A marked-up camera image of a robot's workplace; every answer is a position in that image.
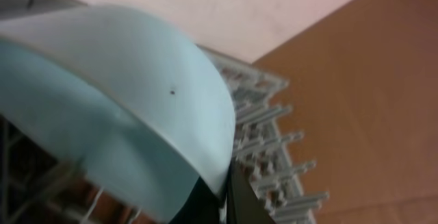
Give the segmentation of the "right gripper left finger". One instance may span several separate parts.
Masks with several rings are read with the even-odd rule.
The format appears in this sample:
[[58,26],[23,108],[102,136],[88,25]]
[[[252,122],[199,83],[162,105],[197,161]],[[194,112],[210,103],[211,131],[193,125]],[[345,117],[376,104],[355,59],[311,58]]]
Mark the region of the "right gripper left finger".
[[169,224],[219,224],[219,208],[219,199],[199,178],[188,200]]

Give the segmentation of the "light blue bowl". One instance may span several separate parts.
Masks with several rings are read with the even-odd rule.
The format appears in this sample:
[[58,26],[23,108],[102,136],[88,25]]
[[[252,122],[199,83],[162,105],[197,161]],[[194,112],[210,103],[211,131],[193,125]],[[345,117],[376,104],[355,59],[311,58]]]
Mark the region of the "light blue bowl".
[[115,198],[167,223],[196,182],[222,193],[235,110],[182,32],[118,5],[1,22],[1,114]]

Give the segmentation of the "grey dishwasher rack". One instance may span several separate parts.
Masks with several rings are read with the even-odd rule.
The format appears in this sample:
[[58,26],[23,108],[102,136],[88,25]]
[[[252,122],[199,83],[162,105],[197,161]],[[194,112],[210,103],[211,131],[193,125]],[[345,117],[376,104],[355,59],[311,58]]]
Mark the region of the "grey dishwasher rack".
[[1,114],[160,223],[177,215],[199,178],[221,206],[232,161],[294,139],[236,147],[227,85],[194,45],[108,51],[2,41]]

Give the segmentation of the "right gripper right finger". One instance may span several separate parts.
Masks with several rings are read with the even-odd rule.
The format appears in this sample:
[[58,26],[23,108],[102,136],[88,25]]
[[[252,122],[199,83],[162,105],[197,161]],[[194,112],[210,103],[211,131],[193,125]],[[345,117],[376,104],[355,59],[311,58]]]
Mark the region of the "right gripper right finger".
[[275,224],[234,161],[227,178],[227,224]]

